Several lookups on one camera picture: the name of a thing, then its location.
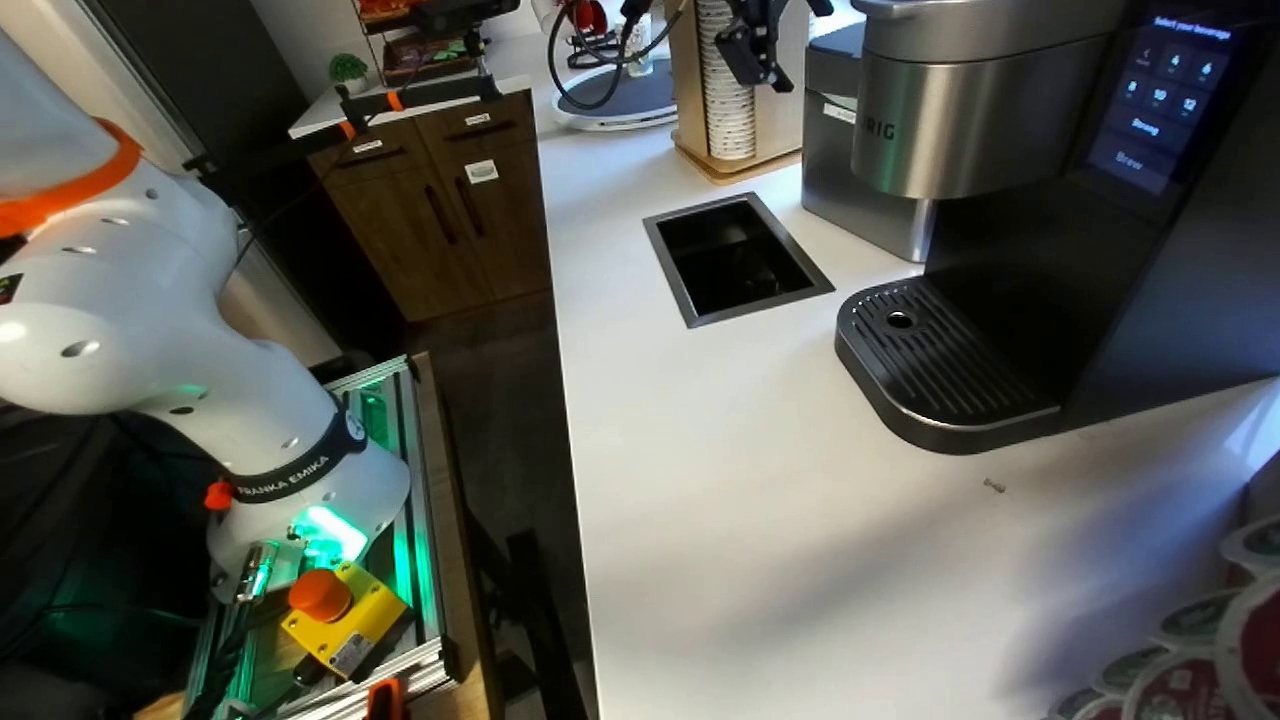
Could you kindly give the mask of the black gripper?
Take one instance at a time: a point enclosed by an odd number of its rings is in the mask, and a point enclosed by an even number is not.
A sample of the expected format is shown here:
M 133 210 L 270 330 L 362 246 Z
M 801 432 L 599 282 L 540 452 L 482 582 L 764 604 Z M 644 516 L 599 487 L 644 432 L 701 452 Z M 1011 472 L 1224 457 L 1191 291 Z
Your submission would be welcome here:
M 710 35 L 710 46 L 745 88 L 790 88 L 786 73 L 777 61 L 783 5 L 786 0 L 728 0 L 728 24 Z

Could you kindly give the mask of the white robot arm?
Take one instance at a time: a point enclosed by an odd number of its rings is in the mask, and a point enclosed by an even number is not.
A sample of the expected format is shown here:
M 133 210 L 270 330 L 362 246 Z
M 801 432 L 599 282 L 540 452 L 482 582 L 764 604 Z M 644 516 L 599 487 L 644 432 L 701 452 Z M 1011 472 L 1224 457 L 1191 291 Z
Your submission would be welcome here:
M 235 212 L 110 120 L 74 110 L 0 35 L 0 401 L 48 417 L 141 413 L 227 472 L 206 522 L 213 591 L 235 597 L 270 546 L 356 562 L 411 468 L 281 345 L 235 332 L 218 288 Z

